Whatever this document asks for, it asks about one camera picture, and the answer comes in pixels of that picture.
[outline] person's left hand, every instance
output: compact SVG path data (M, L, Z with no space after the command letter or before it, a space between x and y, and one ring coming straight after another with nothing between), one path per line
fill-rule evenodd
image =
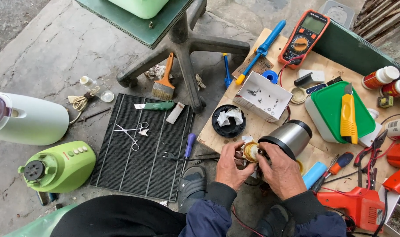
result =
M229 143L222 148L221 156L216 166L216 182L226 184L239 191L242 183L254 173L256 163L250 163L244 170L238 170L235 164L235 153L240 150L244 142Z

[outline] green handle tool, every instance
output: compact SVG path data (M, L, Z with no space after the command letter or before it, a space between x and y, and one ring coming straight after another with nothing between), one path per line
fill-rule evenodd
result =
M145 110L170 110L175 106L175 102L168 100L166 102L146 103L134 105L136 109Z

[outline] yellow utility knife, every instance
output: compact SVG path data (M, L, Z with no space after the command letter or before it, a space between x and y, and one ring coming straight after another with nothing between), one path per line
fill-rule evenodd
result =
M355 100L352 93L352 83L349 83L346 85L345 94L342 96L340 136L348 143L358 144L358 130L355 122Z

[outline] person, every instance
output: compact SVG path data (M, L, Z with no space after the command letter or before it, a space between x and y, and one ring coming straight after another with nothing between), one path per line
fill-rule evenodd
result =
M257 165L237 167L243 144L224 145L215 181L208 187L202 167L193 166L184 172L178 187L179 212L139 197L97 197L68 211L51 237L224 237L232 224L231 205ZM281 202L264 213L252 236L345 237L345 221L339 214L326 211L307 190L296 162L277 145L260 143L259 147L271 160L269 165L265 157L258 156L264 180Z

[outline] foot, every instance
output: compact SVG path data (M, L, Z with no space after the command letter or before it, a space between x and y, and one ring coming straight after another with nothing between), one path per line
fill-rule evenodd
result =
M286 209L280 205L274 205L268 213L258 221L255 230L267 237L290 237L295 231L295 223Z
M206 171L192 166L182 175L178 186L178 212L186 214L192 205L206 194Z

